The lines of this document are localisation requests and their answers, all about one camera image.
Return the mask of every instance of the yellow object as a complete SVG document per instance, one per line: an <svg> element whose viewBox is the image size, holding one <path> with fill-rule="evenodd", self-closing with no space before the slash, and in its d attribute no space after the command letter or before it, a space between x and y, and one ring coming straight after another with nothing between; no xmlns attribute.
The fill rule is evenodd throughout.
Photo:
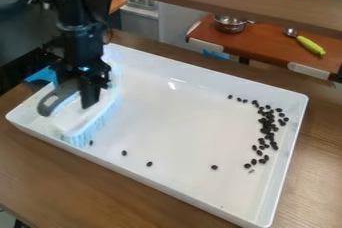
<svg viewBox="0 0 342 228"><path fill-rule="evenodd" d="M316 55L325 55L325 51L322 47L318 46L315 42L303 37L303 36L298 36L297 40L302 44L307 50L310 52L316 54Z"/></svg>

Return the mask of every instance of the white plastic tray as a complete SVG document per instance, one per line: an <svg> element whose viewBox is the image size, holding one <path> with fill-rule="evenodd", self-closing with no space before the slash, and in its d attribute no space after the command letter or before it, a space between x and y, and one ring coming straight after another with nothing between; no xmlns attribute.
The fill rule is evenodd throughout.
<svg viewBox="0 0 342 228"><path fill-rule="evenodd" d="M237 225L269 227L308 98L115 44L106 47L106 58L121 69L122 100L93 146L81 149L28 129L36 114L23 112L25 104L38 101L47 88L7 119L26 133ZM279 151L268 150L270 161L255 166L254 173L243 165L256 157L251 146L262 136L260 114L250 102L228 100L229 94L280 107L290 118L276 135ZM149 161L152 167L146 166Z"/></svg>

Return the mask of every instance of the small metal pot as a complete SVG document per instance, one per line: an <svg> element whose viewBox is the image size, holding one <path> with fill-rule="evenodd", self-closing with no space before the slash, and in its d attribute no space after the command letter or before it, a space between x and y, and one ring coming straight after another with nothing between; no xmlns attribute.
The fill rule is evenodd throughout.
<svg viewBox="0 0 342 228"><path fill-rule="evenodd" d="M239 33L245 30L247 20L226 15L215 15L215 27L224 33Z"/></svg>

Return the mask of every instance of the metal spoon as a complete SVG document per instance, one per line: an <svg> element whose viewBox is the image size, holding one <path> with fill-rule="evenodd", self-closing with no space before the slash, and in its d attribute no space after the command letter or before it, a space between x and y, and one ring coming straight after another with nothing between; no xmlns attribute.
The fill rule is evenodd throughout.
<svg viewBox="0 0 342 228"><path fill-rule="evenodd" d="M298 40L300 44L302 44L303 47L305 47L307 50L309 50L311 53L314 53L316 55L325 55L325 51L322 47L314 43L313 41L303 37L303 36L298 36L298 33L295 29L293 28L284 28L283 30L284 34L291 38L295 38Z"/></svg>

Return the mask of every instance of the wooden tabletop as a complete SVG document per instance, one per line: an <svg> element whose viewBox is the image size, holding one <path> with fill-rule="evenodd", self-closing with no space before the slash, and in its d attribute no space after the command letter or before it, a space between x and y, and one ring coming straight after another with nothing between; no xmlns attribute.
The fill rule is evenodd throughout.
<svg viewBox="0 0 342 228"><path fill-rule="evenodd" d="M283 87L309 96L275 228L340 228L342 223L342 93L277 67L260 70L119 31L113 41L142 51ZM0 98L0 203L34 227L236 227L220 218L28 136L5 114L30 91Z"/></svg>
<svg viewBox="0 0 342 228"><path fill-rule="evenodd" d="M201 23L186 36L189 39L220 45L224 52L248 57L282 67L296 63L313 67L327 73L334 80L342 65L342 41L317 34L299 31L298 34L316 42L324 48L323 58L312 54L295 39L283 34L283 28L269 24L247 24L246 30L238 34L226 34L216 30L214 15L208 14Z"/></svg>

